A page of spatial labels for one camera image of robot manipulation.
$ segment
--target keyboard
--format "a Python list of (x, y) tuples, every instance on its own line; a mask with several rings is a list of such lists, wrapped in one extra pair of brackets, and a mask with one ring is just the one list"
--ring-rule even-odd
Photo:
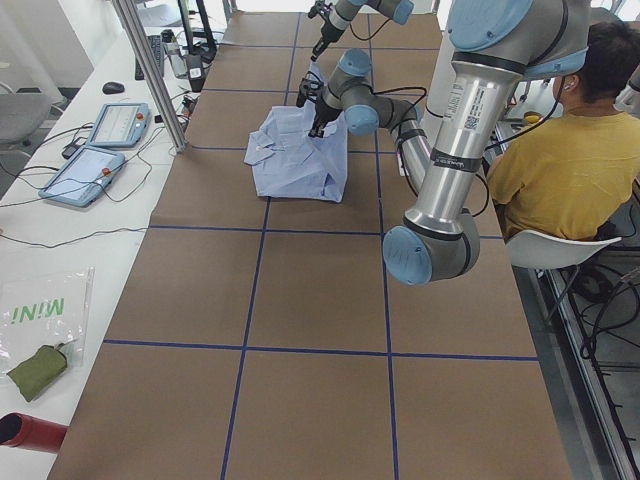
[[(148, 35), (147, 41), (151, 47), (153, 53), (153, 59), (160, 69), (160, 74), (164, 77), (164, 47), (162, 46), (162, 37), (160, 35)], [(142, 67), (140, 62), (136, 59), (136, 71), (134, 74), (136, 80), (144, 80), (144, 73), (142, 73)]]

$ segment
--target man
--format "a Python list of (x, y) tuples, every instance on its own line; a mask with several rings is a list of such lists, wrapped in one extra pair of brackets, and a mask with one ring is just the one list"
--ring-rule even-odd
[(592, 240), (631, 196), (640, 120), (613, 105), (640, 63), (640, 32), (598, 23), (588, 44), (582, 69), (553, 81), (563, 116), (512, 141), (488, 172), (505, 239), (531, 229)]

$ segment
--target red cylinder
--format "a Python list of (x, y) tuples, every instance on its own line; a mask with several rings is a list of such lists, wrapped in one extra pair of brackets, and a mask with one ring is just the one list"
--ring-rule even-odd
[(0, 419), (0, 445), (58, 453), (67, 427), (41, 418), (10, 413)]

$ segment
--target green cloth bag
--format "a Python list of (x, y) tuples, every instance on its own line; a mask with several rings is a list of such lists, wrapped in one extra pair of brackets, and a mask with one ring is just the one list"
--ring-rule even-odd
[(67, 357), (58, 347), (43, 345), (36, 354), (7, 373), (27, 402), (36, 398), (67, 369)]

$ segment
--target blue electronic device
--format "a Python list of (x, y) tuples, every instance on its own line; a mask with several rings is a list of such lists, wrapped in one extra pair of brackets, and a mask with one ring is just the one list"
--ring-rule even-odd
[(147, 128), (146, 103), (106, 103), (89, 133), (86, 145), (103, 148), (133, 147)]
[(46, 200), (86, 207), (104, 192), (124, 165), (122, 153), (84, 145), (38, 190), (38, 195)]

